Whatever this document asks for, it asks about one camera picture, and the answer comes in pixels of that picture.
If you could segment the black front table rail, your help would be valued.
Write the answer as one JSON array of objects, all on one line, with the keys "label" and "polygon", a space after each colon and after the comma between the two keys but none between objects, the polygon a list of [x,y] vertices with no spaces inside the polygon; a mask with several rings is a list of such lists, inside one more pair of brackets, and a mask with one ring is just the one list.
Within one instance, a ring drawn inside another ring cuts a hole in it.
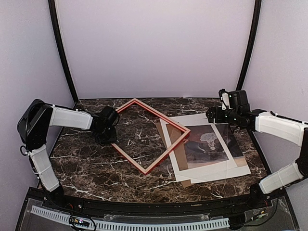
[{"label": "black front table rail", "polygon": [[243,214],[246,211],[264,208],[266,212],[275,207],[273,196],[255,203],[249,207],[246,200],[249,195],[236,196],[227,199],[217,199],[187,203],[121,203],[86,199],[64,195],[64,201],[71,204],[74,213],[83,213],[93,217],[105,215],[140,215],[140,216],[184,216],[210,214],[211,216],[227,216]]}]

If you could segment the black corner post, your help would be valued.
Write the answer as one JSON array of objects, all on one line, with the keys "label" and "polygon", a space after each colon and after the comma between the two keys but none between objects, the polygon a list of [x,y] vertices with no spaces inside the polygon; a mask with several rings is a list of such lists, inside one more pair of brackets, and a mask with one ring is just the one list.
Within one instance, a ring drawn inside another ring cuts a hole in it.
[{"label": "black corner post", "polygon": [[261,5],[262,5],[262,0],[255,0],[249,38],[247,42],[243,65],[242,65],[239,79],[236,85],[236,90],[242,90],[244,86],[245,78],[248,72],[248,68],[249,68],[249,64],[250,64],[250,60],[252,57],[253,48],[254,48],[254,44],[256,40],[258,23],[259,23],[259,18],[260,18],[260,13],[261,13]]},{"label": "black corner post", "polygon": [[60,25],[59,25],[57,10],[56,10],[56,1],[48,0],[48,7],[49,7],[49,12],[50,12],[50,18],[51,18],[54,38],[55,38],[58,54],[60,57],[61,65],[63,68],[64,76],[65,76],[67,85],[69,87],[69,91],[73,99],[73,102],[77,103],[79,101],[79,98],[77,96],[77,91],[73,83],[72,75],[69,69],[67,57],[66,57],[65,50],[64,50],[64,44],[63,44],[63,40],[61,36],[61,30],[60,30]]}]

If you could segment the brown cardboard backing board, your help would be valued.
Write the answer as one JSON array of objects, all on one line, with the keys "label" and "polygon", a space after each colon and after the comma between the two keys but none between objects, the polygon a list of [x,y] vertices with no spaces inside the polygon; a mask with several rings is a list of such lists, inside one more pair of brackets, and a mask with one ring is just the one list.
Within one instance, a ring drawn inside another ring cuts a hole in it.
[{"label": "brown cardboard backing board", "polygon": [[[166,141],[165,141],[165,137],[164,137],[163,130],[162,130],[160,122],[155,123],[155,126],[156,126],[157,131],[158,131],[158,133],[159,133],[159,135],[160,135],[160,137],[163,141],[165,148],[167,148],[167,144],[166,144]],[[188,163],[187,163],[187,158],[186,158],[186,154],[185,154],[184,144],[179,145],[177,147],[177,149],[174,151],[174,154],[175,154],[175,159],[177,161],[179,170],[187,170],[188,169]],[[184,181],[181,181],[181,183],[182,183],[182,186],[184,188],[192,186],[191,180],[184,180]]]}]

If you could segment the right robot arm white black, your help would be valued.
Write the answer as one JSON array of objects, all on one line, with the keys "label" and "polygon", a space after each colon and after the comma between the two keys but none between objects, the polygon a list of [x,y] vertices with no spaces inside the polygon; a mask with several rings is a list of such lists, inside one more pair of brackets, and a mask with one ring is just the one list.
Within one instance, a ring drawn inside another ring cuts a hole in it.
[{"label": "right robot arm white black", "polygon": [[263,178],[253,192],[246,197],[245,204],[250,209],[257,208],[264,201],[264,195],[300,182],[308,177],[308,124],[272,111],[251,110],[245,90],[227,92],[221,89],[221,106],[211,107],[206,112],[209,123],[245,128],[259,133],[266,133],[290,141],[301,148],[299,157],[291,164]]}]

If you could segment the right black corner post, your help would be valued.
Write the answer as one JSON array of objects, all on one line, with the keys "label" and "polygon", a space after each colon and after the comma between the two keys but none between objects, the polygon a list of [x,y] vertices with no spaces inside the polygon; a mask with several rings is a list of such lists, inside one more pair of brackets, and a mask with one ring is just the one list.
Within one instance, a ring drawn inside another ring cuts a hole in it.
[{"label": "right black corner post", "polygon": [[254,48],[254,44],[256,40],[258,23],[259,23],[259,18],[260,18],[260,13],[261,13],[261,5],[262,5],[262,0],[255,0],[249,38],[247,42],[243,65],[242,65],[239,79],[236,85],[236,90],[242,90],[244,86],[245,78],[248,72],[248,68],[249,68],[249,64],[250,64],[250,60],[252,57],[253,48]]}]

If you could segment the dark flower photo print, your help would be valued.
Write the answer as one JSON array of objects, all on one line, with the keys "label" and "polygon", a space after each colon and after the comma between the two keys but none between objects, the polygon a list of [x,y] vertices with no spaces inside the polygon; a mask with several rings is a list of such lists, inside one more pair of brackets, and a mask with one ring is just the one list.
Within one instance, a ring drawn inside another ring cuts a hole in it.
[{"label": "dark flower photo print", "polygon": [[[216,128],[236,165],[246,166],[244,155],[230,127],[226,124],[218,124]],[[189,129],[191,130],[190,135],[184,142],[188,169],[228,161],[227,153],[211,125],[190,126]]]}]

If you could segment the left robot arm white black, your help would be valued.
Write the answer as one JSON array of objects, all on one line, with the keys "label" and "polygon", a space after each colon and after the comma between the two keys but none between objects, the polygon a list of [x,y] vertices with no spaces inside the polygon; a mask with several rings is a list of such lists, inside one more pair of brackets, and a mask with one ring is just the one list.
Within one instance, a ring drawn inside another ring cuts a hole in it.
[{"label": "left robot arm white black", "polygon": [[23,143],[21,152],[29,157],[43,188],[51,193],[49,202],[56,209],[65,209],[68,199],[58,192],[62,187],[52,168],[46,146],[49,129],[63,127],[90,131],[95,141],[104,145],[116,142],[119,119],[119,113],[110,106],[98,113],[91,113],[49,104],[40,99],[35,99],[22,115],[17,124]]}]

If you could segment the red wooden picture frame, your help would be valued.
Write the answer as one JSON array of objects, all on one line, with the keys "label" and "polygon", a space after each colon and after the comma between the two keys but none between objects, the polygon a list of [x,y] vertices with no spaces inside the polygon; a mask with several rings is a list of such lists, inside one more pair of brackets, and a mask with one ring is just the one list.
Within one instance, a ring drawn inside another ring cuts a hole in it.
[{"label": "red wooden picture frame", "polygon": [[167,122],[168,124],[174,126],[178,130],[182,132],[182,134],[175,140],[154,162],[152,162],[147,168],[143,168],[140,164],[138,164],[132,157],[130,157],[127,153],[124,152],[117,144],[112,143],[111,145],[123,156],[125,157],[134,167],[137,168],[139,172],[144,175],[149,174],[153,171],[165,158],[174,151],[183,141],[188,137],[191,130],[187,127],[181,125],[179,122],[174,121],[173,119],[169,118],[168,116],[164,115],[163,113],[157,111],[156,109],[152,108],[151,106],[145,104],[144,102],[140,101],[137,98],[133,98],[132,100],[128,101],[127,103],[123,104],[119,108],[116,109],[118,113],[126,110],[133,104],[137,104],[138,106],[142,107],[143,109],[149,111],[153,115],[157,116],[158,118],[162,119],[163,121]]}]

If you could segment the left black corner post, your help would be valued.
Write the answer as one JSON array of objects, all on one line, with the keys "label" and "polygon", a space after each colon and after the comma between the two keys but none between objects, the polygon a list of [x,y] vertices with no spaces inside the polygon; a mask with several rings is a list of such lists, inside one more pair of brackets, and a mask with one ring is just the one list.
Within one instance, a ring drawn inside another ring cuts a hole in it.
[{"label": "left black corner post", "polygon": [[50,18],[51,18],[54,38],[55,38],[58,54],[60,57],[61,65],[63,68],[64,76],[65,76],[67,85],[69,87],[69,91],[73,99],[73,102],[77,103],[79,101],[79,98],[77,96],[77,91],[73,83],[72,75],[69,69],[67,57],[66,57],[65,50],[64,50],[64,44],[63,44],[63,40],[61,36],[61,30],[60,30],[60,25],[59,25],[57,10],[56,10],[56,1],[48,0],[48,7],[49,7],[49,12],[50,12]]}]

